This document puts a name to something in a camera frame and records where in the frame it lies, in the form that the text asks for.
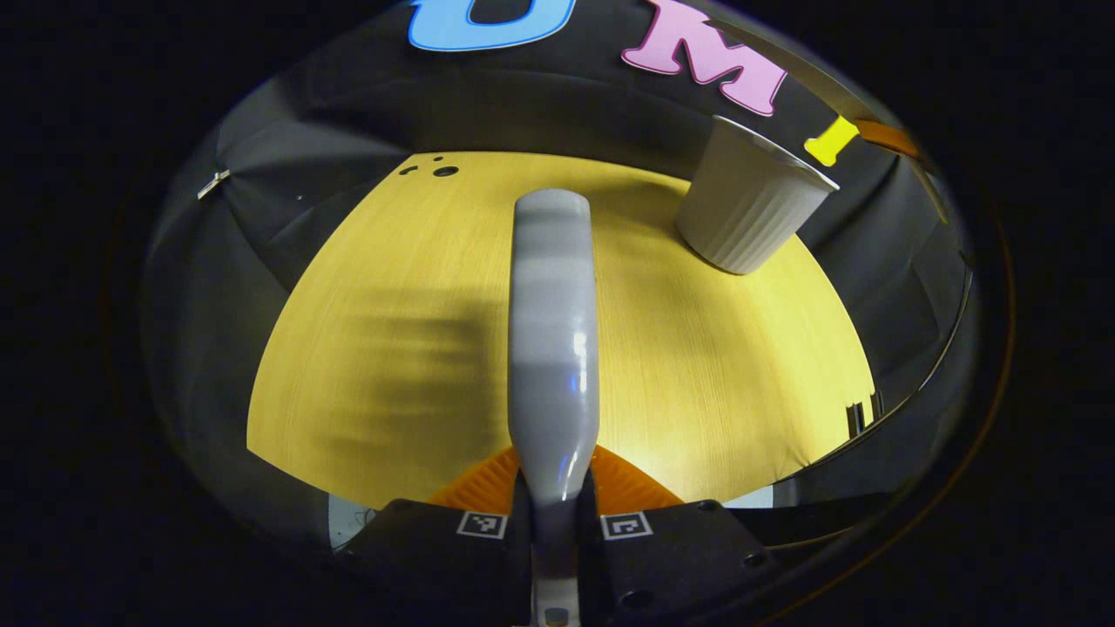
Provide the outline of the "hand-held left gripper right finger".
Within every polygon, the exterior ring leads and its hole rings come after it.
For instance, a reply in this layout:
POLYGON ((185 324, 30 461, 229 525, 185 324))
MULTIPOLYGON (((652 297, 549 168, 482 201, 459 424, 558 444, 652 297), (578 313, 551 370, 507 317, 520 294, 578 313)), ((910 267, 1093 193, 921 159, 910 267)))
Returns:
POLYGON ((685 502, 598 446, 576 502, 580 620, 686 626, 769 583, 778 561, 718 501, 685 502))

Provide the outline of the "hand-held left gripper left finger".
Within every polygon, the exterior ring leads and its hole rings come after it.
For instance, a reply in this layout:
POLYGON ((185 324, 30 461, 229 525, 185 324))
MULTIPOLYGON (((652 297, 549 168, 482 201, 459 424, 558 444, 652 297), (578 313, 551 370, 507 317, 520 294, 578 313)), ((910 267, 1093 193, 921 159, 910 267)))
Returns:
POLYGON ((429 502, 391 501, 338 550, 380 626, 530 626, 532 513, 514 448, 429 502))

